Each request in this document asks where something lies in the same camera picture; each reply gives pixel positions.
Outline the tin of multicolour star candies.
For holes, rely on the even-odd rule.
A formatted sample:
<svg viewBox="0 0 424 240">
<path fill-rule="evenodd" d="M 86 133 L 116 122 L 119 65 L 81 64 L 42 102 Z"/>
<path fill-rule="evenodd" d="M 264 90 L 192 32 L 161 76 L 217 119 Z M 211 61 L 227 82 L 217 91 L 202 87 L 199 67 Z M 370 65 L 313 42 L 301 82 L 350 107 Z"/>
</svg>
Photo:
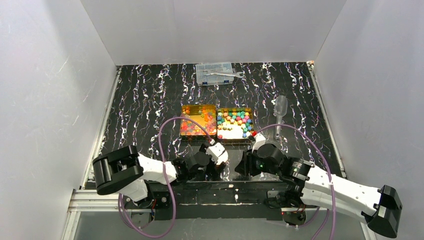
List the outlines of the tin of multicolour star candies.
<svg viewBox="0 0 424 240">
<path fill-rule="evenodd" d="M 248 107 L 218 108 L 217 139 L 226 144 L 245 144 L 255 130 L 254 113 Z"/>
</svg>

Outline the tin of orange gummy candies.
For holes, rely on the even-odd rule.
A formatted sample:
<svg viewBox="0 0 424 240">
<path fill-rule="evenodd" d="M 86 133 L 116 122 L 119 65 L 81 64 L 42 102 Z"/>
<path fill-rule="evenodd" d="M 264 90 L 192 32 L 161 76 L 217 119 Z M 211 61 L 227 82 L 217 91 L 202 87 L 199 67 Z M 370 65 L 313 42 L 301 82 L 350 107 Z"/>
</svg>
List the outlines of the tin of orange gummy candies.
<svg viewBox="0 0 424 240">
<path fill-rule="evenodd" d="M 181 107 L 181 116 L 193 120 L 207 132 L 205 133 L 192 121 L 181 120 L 179 135 L 183 140 L 203 140 L 208 135 L 212 138 L 217 136 L 217 108 L 214 105 L 183 105 Z"/>
</svg>

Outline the translucent plastic scoop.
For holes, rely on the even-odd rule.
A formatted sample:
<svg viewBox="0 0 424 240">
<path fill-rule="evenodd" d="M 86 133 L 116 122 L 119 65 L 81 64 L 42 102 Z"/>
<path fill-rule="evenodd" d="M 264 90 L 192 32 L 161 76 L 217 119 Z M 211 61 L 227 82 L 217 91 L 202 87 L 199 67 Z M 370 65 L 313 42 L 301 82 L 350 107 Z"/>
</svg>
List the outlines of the translucent plastic scoop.
<svg viewBox="0 0 424 240">
<path fill-rule="evenodd" d="M 279 95 L 274 104 L 274 116 L 276 117 L 276 126 L 274 131 L 274 138 L 276 140 L 281 139 L 281 126 L 283 123 L 283 117 L 287 114 L 288 110 L 288 99 L 284 95 Z"/>
</svg>

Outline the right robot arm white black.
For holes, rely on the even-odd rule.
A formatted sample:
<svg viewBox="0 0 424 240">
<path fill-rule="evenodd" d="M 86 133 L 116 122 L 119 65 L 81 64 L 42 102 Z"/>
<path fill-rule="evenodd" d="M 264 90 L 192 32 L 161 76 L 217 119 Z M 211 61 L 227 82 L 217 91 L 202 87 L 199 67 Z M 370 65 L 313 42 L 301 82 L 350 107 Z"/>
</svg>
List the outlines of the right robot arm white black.
<svg viewBox="0 0 424 240">
<path fill-rule="evenodd" d="M 328 174 L 309 161 L 283 154 L 272 143 L 244 151 L 235 171 L 250 177 L 269 173 L 287 184 L 286 190 L 274 190 L 266 198 L 271 208 L 335 208 L 376 234 L 391 239 L 398 236 L 403 204 L 392 186 L 371 187 Z"/>
</svg>

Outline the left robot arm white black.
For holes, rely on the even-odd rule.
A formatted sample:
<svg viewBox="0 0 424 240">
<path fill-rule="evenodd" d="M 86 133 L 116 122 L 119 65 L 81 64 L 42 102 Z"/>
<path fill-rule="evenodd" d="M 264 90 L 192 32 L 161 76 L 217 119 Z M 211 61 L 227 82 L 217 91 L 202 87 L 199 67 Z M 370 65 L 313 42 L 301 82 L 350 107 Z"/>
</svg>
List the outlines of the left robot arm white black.
<svg viewBox="0 0 424 240">
<path fill-rule="evenodd" d="M 146 157 L 129 145 L 98 156 L 92 167 L 98 195 L 119 193 L 139 203 L 150 197 L 148 181 L 179 185 L 218 178 L 228 160 L 229 154 L 219 142 L 202 144 L 194 155 L 166 162 Z"/>
</svg>

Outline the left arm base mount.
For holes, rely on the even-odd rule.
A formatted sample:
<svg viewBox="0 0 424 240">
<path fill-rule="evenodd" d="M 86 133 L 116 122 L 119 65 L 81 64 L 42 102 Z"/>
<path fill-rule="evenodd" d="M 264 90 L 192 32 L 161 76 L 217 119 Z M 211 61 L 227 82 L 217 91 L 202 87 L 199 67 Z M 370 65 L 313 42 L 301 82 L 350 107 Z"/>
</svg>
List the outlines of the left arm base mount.
<svg viewBox="0 0 424 240">
<path fill-rule="evenodd" d="M 125 209 L 168 209 L 171 207 L 171 196 L 168 191 L 153 191 L 140 201 L 133 201 L 128 196 L 123 196 Z"/>
</svg>

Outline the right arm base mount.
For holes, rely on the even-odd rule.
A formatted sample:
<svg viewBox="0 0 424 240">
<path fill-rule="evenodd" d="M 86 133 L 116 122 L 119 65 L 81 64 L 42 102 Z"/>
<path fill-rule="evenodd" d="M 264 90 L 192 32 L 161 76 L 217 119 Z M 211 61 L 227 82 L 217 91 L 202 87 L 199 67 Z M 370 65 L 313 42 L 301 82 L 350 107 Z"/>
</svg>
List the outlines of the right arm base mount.
<svg viewBox="0 0 424 240">
<path fill-rule="evenodd" d="M 264 200 L 264 204 L 270 209 L 291 209 L 282 210 L 281 215 L 285 224 L 289 227 L 305 227 L 309 225 L 317 217 L 318 208 L 311 217 L 307 217 L 306 210 L 311 208 L 311 205 L 303 203 L 296 192 L 291 190 L 278 191 L 269 190 L 266 193 L 267 198 Z"/>
</svg>

